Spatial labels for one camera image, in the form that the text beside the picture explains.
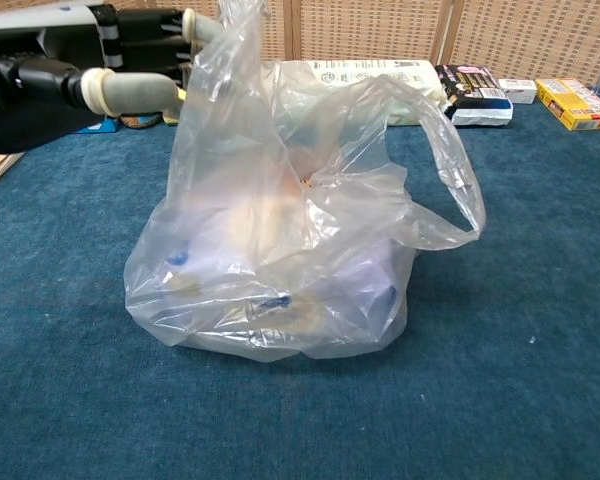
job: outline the cardboard box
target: cardboard box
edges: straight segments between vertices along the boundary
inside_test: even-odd
[[[533,103],[536,98],[536,82],[533,80],[513,80],[502,78],[499,80],[500,88],[513,103]]]
[[[572,78],[536,80],[538,98],[568,130],[600,130],[600,98]]]

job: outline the beige woven panel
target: beige woven panel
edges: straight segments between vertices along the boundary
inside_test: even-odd
[[[600,73],[600,0],[465,0],[453,63],[484,64],[500,78]]]
[[[105,3],[115,5],[116,8],[143,8],[147,2],[144,0],[108,0]]]
[[[0,10],[12,10],[14,8],[33,7],[52,3],[53,0],[0,0]]]
[[[156,0],[155,6],[166,8],[193,8],[209,17],[217,17],[217,2],[214,0]],[[262,22],[262,58],[284,59],[284,9],[283,0],[269,0],[269,18]]]
[[[302,0],[302,57],[429,58],[441,4],[441,0]]]

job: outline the plastic bag handle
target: plastic bag handle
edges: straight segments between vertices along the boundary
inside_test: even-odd
[[[388,91],[417,114],[431,144],[438,177],[472,227],[472,230],[464,231],[436,213],[418,206],[428,212],[426,215],[430,221],[420,222],[420,245],[417,248],[443,250],[477,240],[486,223],[486,212],[478,181],[455,126],[417,89],[387,76],[378,77],[377,80],[378,88]]]

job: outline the yellow box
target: yellow box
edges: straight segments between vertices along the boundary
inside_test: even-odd
[[[538,98],[569,130],[600,130],[600,99],[572,78],[536,80]]]

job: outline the blue item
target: blue item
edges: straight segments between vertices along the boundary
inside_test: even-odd
[[[105,117],[102,122],[78,130],[75,133],[115,133],[118,131],[119,127],[119,119]]]

